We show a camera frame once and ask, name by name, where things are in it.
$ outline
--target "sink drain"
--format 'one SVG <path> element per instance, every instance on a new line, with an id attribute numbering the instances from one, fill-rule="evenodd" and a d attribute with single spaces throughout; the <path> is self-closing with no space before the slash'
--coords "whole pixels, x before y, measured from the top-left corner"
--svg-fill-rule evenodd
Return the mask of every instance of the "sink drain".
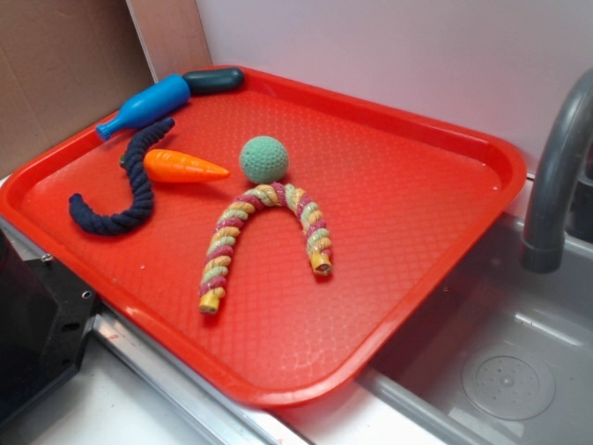
<path id="1" fill-rule="evenodd" d="M 479 350 L 465 363 L 462 382 L 476 407 L 505 420 L 535 417 L 554 398 L 554 378 L 546 364 L 514 346 Z"/>

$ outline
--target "sink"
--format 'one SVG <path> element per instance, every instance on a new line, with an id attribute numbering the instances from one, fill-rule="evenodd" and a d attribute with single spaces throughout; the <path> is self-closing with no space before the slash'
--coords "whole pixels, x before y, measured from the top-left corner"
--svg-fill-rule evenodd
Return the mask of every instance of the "sink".
<path id="1" fill-rule="evenodd" d="M 375 392 L 448 443 L 590 445 L 593 249 L 567 237 L 557 272 L 530 273 L 521 230 L 503 215 L 401 326 Z"/>

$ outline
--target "blue bottle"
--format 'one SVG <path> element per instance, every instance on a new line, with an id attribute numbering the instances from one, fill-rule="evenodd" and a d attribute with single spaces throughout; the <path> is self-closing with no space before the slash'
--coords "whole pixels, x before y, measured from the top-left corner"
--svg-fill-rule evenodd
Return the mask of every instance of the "blue bottle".
<path id="1" fill-rule="evenodd" d="M 190 95 L 189 85 L 183 77 L 172 74 L 130 97 L 114 119 L 97 125 L 95 130 L 102 140 L 107 141 L 119 130 L 144 128 L 185 104 Z"/>

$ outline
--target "faucet spout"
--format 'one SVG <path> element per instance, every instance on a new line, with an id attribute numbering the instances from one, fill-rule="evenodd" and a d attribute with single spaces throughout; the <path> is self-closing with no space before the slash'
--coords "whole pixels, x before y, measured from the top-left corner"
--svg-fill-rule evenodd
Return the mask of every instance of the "faucet spout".
<path id="1" fill-rule="evenodd" d="M 593 69 L 581 76 L 564 100 L 539 161 L 522 239 L 525 269 L 551 273 L 560 267 L 567 216 L 591 143 Z"/>

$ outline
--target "green crocheted ball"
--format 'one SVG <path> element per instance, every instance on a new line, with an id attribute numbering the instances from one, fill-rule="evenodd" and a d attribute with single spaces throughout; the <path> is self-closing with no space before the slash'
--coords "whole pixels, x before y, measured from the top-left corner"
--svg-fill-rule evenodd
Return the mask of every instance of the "green crocheted ball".
<path id="1" fill-rule="evenodd" d="M 245 176 L 255 184 L 280 181 L 288 170 L 286 148 L 269 136 L 249 140 L 241 150 L 239 161 Z"/>

